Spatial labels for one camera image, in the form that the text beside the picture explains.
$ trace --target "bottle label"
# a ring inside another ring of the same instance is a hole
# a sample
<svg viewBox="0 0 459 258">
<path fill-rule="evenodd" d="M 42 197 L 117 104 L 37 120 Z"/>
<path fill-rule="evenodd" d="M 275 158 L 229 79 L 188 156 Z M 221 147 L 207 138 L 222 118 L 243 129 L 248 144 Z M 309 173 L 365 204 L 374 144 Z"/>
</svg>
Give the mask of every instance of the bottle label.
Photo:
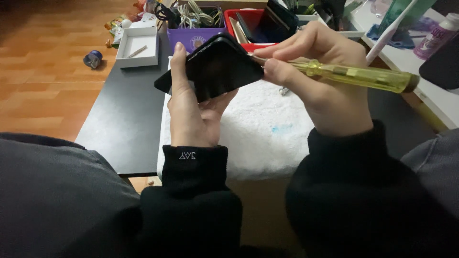
<svg viewBox="0 0 459 258">
<path fill-rule="evenodd" d="M 422 40 L 421 44 L 419 44 L 419 46 L 417 46 L 413 52 L 420 59 L 427 60 L 455 34 L 455 31 L 447 30 L 437 26 L 432 30 L 432 33 L 427 35 L 427 37 Z"/>
</svg>

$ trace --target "hand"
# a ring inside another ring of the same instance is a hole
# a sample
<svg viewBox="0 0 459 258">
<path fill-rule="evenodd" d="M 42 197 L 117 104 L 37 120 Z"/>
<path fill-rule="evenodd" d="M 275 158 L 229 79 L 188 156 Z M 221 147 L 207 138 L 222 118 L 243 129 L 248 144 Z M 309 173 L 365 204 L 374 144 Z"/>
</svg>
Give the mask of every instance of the hand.
<svg viewBox="0 0 459 258">
<path fill-rule="evenodd" d="M 220 140 L 220 119 L 237 90 L 198 104 L 185 73 L 186 50 L 178 42 L 171 60 L 171 146 L 215 147 Z"/>
<path fill-rule="evenodd" d="M 254 54 L 270 58 L 264 65 L 265 80 L 297 94 L 321 134 L 348 136 L 373 128 L 365 87 L 316 81 L 284 62 L 303 56 L 321 63 L 364 67 L 365 48 L 359 43 L 319 22 L 309 22 L 289 39 Z"/>
</svg>

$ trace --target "green bottle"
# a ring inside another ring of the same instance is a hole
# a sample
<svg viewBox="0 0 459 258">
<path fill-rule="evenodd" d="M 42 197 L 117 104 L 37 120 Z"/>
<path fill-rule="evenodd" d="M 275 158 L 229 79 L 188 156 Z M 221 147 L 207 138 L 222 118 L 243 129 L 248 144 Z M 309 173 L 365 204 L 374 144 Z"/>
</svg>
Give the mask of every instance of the green bottle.
<svg viewBox="0 0 459 258">
<path fill-rule="evenodd" d="M 437 0 L 419 0 L 400 22 L 397 32 L 408 31 L 411 25 L 417 22 Z M 378 28 L 378 35 L 397 19 L 397 17 L 411 3 L 411 0 L 393 0 Z"/>
</svg>

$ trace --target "transparent yellow screwdriver handle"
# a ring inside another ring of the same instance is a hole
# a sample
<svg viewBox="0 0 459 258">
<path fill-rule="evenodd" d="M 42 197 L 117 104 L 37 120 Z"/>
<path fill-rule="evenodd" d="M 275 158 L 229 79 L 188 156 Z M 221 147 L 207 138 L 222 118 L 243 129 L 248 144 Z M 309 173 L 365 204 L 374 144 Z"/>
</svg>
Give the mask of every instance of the transparent yellow screwdriver handle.
<svg viewBox="0 0 459 258">
<path fill-rule="evenodd" d="M 419 83 L 419 76 L 408 72 L 321 64 L 317 60 L 310 62 L 289 61 L 288 63 L 307 76 L 320 75 L 337 82 L 396 93 L 412 92 Z"/>
</svg>

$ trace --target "black table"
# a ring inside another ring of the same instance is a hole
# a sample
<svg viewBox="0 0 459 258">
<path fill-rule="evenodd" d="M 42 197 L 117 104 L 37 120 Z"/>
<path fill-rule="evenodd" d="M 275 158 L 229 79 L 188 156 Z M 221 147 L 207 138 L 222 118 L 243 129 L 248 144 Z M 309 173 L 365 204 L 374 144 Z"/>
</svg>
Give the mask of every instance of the black table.
<svg viewBox="0 0 459 258">
<path fill-rule="evenodd" d="M 172 54 L 167 35 L 159 37 L 157 66 L 120 69 L 115 63 L 75 140 L 103 155 L 121 177 L 156 175 L 164 93 L 153 82 L 167 71 Z M 400 95 L 370 89 L 369 106 L 386 125 L 393 157 L 435 135 Z"/>
</svg>

